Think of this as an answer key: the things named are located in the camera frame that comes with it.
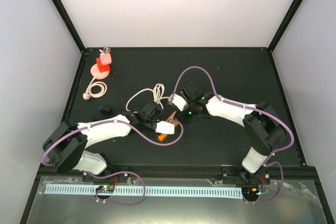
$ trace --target black tabletop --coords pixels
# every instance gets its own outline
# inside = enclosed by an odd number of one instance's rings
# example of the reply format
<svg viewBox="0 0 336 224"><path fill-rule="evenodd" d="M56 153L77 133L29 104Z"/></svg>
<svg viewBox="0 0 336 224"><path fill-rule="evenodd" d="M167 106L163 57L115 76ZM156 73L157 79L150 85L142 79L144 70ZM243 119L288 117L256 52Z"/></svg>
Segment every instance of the black tabletop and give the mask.
<svg viewBox="0 0 336 224"><path fill-rule="evenodd" d="M290 125L290 115L277 79L271 55L261 49L112 49L110 75L103 80L108 86L101 98L86 101L82 94L92 79L90 68L99 57L98 49L89 49L69 117L77 122L102 119L99 106L111 105L113 115L125 111L125 104L138 91L165 85L164 96L174 89L180 73L189 66L201 66L213 77L217 92L231 100L259 104L269 102L279 117ZM199 70L187 72L180 87L192 81L203 92L211 91L207 76ZM141 107L152 100L152 93L136 97L130 108ZM162 119L174 109L164 102ZM179 134L164 142L174 140ZM185 127L182 139L169 147L150 144L137 134L103 141L88 148L104 153L113 164L218 166L238 165L242 162L251 142L240 125L222 118L210 120L194 118ZM285 166L300 166L296 143L272 159Z"/></svg>

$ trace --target orange object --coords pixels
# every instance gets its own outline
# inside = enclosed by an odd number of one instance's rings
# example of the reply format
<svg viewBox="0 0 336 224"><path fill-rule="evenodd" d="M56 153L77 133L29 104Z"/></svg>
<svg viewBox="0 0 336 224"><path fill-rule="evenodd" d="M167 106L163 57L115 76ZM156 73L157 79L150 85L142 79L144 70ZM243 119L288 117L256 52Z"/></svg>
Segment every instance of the orange object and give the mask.
<svg viewBox="0 0 336 224"><path fill-rule="evenodd" d="M101 73L111 70L110 65L103 65L100 61L100 58L97 58L96 61L97 61L98 69Z"/></svg>
<svg viewBox="0 0 336 224"><path fill-rule="evenodd" d="M174 115L175 115L176 113L177 113L177 111L173 112L173 114L171 114L171 115L167 118L166 122L168 122L168 121L170 121L171 119L173 119L173 117L174 117ZM178 126L178 123L176 123L176 122L173 122L173 124L175 125L175 128L176 128L176 126ZM168 137L168 136L169 136L169 134L160 134L160 135L157 137L157 139L158 139L160 142L162 142L162 141L165 140L165 138Z"/></svg>

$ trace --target gray wall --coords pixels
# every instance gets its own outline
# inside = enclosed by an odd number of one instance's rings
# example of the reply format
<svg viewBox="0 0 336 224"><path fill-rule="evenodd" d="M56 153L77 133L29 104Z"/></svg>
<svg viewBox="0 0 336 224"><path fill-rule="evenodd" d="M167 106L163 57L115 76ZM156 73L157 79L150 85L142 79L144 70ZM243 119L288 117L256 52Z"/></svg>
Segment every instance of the gray wall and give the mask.
<svg viewBox="0 0 336 224"><path fill-rule="evenodd" d="M336 0L303 0L274 56L308 164L336 218Z"/></svg>
<svg viewBox="0 0 336 224"><path fill-rule="evenodd" d="M51 0L0 0L0 216L19 223L80 52Z"/></svg>

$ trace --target white backdrop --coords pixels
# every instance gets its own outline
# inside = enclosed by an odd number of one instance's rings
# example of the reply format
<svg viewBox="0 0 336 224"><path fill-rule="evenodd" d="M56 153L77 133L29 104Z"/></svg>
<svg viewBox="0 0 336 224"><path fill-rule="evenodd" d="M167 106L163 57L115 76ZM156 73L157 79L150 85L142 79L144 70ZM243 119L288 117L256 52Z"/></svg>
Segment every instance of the white backdrop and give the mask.
<svg viewBox="0 0 336 224"><path fill-rule="evenodd" d="M86 47L266 47L293 0L62 0Z"/></svg>

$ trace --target orange tool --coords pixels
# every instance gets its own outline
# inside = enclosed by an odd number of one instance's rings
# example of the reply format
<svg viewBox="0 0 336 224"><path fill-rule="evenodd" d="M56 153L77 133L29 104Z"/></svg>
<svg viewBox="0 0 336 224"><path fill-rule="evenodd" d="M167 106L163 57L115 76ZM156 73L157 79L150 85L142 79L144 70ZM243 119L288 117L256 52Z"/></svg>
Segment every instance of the orange tool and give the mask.
<svg viewBox="0 0 336 224"><path fill-rule="evenodd" d="M167 118L166 122L169 122L171 119L173 119L173 117L174 117L174 115L176 114L176 112L177 112L177 111L173 112L173 114L171 114L171 115ZM176 128L176 126L178 126L178 123L173 122L173 124L175 125L175 128ZM165 140L165 138L168 137L168 136L169 136L169 134L160 134L160 135L157 137L157 139L158 139L160 142L162 142L162 141Z"/></svg>

